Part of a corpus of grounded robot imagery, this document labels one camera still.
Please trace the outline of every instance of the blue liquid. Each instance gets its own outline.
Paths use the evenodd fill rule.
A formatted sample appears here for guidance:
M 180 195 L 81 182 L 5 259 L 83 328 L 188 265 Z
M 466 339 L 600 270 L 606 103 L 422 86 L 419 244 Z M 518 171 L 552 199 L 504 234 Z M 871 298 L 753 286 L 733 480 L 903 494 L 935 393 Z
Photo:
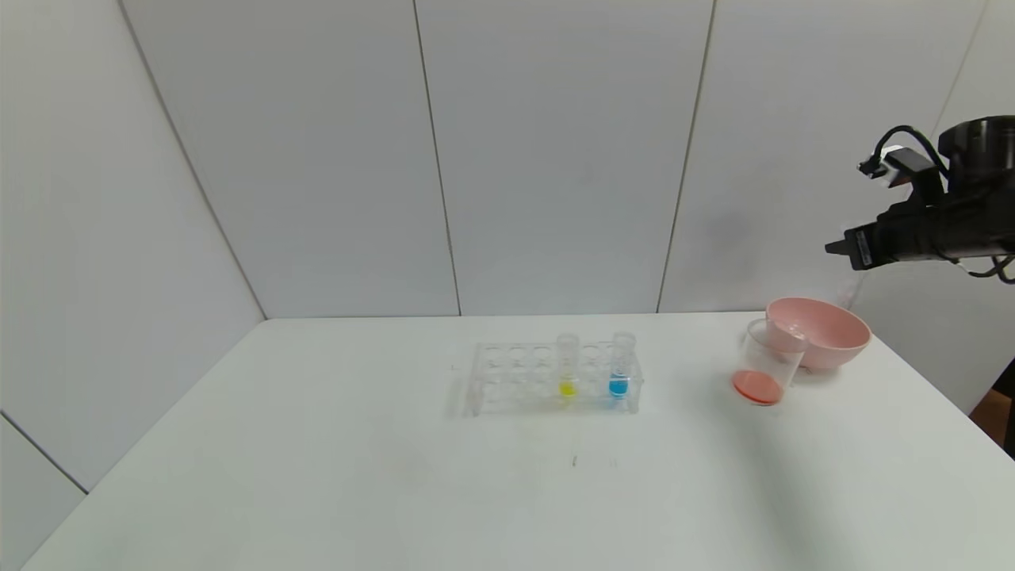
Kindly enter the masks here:
M 610 395 L 616 399 L 622 399 L 627 395 L 627 377 L 610 374 Z

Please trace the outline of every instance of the test tube rack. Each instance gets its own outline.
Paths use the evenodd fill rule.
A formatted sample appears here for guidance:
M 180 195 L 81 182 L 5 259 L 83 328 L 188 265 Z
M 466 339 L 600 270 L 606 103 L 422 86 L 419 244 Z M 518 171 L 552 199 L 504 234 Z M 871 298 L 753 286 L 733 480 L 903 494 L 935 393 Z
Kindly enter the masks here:
M 478 344 L 466 391 L 466 413 L 474 417 L 480 414 L 635 414 L 645 382 L 637 356 L 631 357 L 627 391 L 618 397 L 610 392 L 612 350 L 611 342 L 582 344 L 573 395 L 562 395 L 553 343 Z

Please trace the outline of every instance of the test tube with blue liquid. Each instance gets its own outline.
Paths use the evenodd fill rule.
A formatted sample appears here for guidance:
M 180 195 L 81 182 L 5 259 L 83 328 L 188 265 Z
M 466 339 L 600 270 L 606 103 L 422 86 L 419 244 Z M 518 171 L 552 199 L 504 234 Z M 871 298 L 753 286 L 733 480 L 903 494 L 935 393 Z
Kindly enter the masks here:
M 627 385 L 630 384 L 633 367 L 634 336 L 618 332 L 613 336 L 613 349 L 610 352 L 610 395 L 614 399 L 627 397 Z

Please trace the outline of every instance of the test tube with yellow liquid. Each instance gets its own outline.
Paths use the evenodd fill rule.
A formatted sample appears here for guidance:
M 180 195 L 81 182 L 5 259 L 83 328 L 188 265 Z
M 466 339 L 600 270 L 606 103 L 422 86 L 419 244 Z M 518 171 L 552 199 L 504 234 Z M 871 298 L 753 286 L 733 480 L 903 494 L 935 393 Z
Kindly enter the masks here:
M 578 359 L 581 343 L 573 334 L 557 338 L 557 386 L 564 399 L 578 395 Z

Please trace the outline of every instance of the cup with red liquid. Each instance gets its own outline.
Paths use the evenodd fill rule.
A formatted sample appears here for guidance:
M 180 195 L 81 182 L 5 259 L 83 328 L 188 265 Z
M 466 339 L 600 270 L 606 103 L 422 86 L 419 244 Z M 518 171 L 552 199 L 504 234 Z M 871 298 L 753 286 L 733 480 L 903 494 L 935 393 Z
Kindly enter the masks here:
M 733 388 L 755 405 L 779 403 L 805 351 L 807 338 L 797 327 L 767 318 L 751 322 L 740 348 Z

